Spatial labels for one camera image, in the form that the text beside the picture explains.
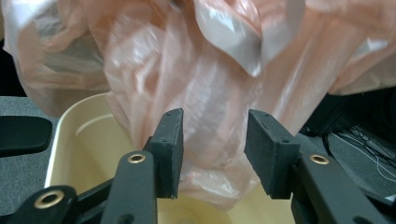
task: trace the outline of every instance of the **plastic bag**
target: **plastic bag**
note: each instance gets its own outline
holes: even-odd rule
[[[78,1],[2,1],[5,50],[26,94],[60,117],[77,101],[109,90],[103,57]]]
[[[102,73],[62,77],[53,68],[36,79],[48,63],[28,62],[26,55],[34,54],[25,51],[59,56],[75,49],[71,58],[81,52],[80,60],[95,64],[78,69],[90,71],[102,69],[103,55],[108,103],[136,148],[162,113],[184,108],[180,191],[223,209],[258,183],[243,153],[250,108],[271,113],[296,134],[328,90],[343,94],[396,84],[391,62],[384,61],[396,52],[392,0],[308,0],[306,6],[295,0],[69,1],[57,7],[46,1],[14,33],[10,18],[18,10],[6,15],[7,49],[28,95],[51,111],[64,100],[48,89],[63,90],[77,75],[82,85],[75,90],[106,84]],[[3,9],[23,4],[29,5],[3,0]],[[47,31],[52,33],[43,38]],[[83,40],[81,49],[74,48]],[[61,57],[52,61],[71,64]],[[388,72],[375,74],[381,70],[375,66]],[[52,78],[62,83],[46,82]],[[76,100],[69,90],[68,99]]]
[[[251,38],[232,38],[233,44],[227,39],[231,34],[219,36],[226,33],[224,29],[206,35],[209,29],[203,31],[196,18],[200,1],[186,3],[178,11],[164,6],[158,13],[161,23],[149,16],[141,18],[142,11],[157,15],[159,9],[140,3],[142,8],[124,7],[118,13],[109,38],[105,62],[112,94],[108,102],[138,148],[163,112],[183,107],[185,158],[180,190],[222,208],[232,206],[257,184],[243,153],[248,110],[267,111],[296,134],[346,65],[374,52],[356,53],[367,40],[366,30],[308,7],[299,33],[284,50],[268,61],[262,59],[264,54],[256,54],[263,66],[249,70],[243,59],[233,57],[233,50],[240,48],[239,41],[249,44]],[[211,20],[231,20],[227,25],[246,20],[236,18],[235,11],[210,12]],[[286,18],[285,13],[275,14],[282,16]],[[234,29],[249,35],[240,23]],[[212,37],[220,41],[211,41]],[[221,41],[228,47],[216,46]]]

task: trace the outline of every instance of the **black cable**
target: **black cable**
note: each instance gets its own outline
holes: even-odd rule
[[[395,160],[391,157],[388,157],[387,155],[382,154],[381,152],[379,152],[378,150],[370,147],[369,145],[367,145],[367,143],[365,142],[365,140],[362,138],[363,135],[361,135],[360,133],[360,139],[363,141],[361,142],[360,140],[356,139],[356,134],[349,132],[349,133],[335,133],[338,137],[340,137],[341,139],[347,141],[349,144],[351,144],[354,147],[360,147],[360,148],[364,148],[370,155],[372,155],[374,158],[378,157],[381,159],[382,162],[384,162],[385,164],[393,167],[394,169],[396,169],[396,165],[393,164],[395,162]]]
[[[324,149],[326,149],[327,154],[333,159],[335,159],[334,155],[332,154],[332,151],[330,150],[329,135],[327,133],[322,135],[322,142]]]
[[[381,152],[381,151],[378,151],[378,150],[375,148],[375,145],[378,146],[378,143],[376,143],[374,140],[370,139],[370,137],[365,136],[364,133],[362,132],[362,129],[361,129],[361,128],[359,128],[359,127],[354,127],[354,128],[352,128],[352,129],[353,129],[355,132],[358,133],[359,138],[363,141],[363,143],[361,143],[361,146],[362,146],[362,147],[364,147],[366,150],[367,150],[367,148],[370,148],[370,150],[372,150],[372,151],[375,152],[375,155],[376,155],[378,158],[382,158],[383,160],[387,161],[388,164],[389,164],[391,161],[392,161],[392,162],[396,162],[396,157],[393,157],[393,158],[392,158],[392,157],[391,157],[392,155],[390,155],[385,149],[383,149],[382,152]]]

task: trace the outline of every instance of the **metal screw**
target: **metal screw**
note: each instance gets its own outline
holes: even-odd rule
[[[38,209],[45,209],[52,207],[64,198],[64,192],[58,189],[51,190],[41,195],[35,200],[35,207]]]
[[[128,162],[130,163],[139,163],[146,159],[145,155],[142,154],[135,154],[128,158]]]
[[[329,164],[329,160],[326,159],[325,157],[319,156],[319,155],[311,155],[309,157],[309,159],[311,159],[311,161],[317,163],[317,164],[321,164],[321,165],[326,165]]]

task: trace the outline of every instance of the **beige plastic bin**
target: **beige plastic bin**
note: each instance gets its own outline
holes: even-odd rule
[[[99,94],[70,107],[61,117],[49,160],[46,187],[69,185],[84,192],[113,177],[122,155],[133,150]],[[290,201],[272,201],[258,186],[227,213],[179,194],[158,200],[160,224],[294,223]]]

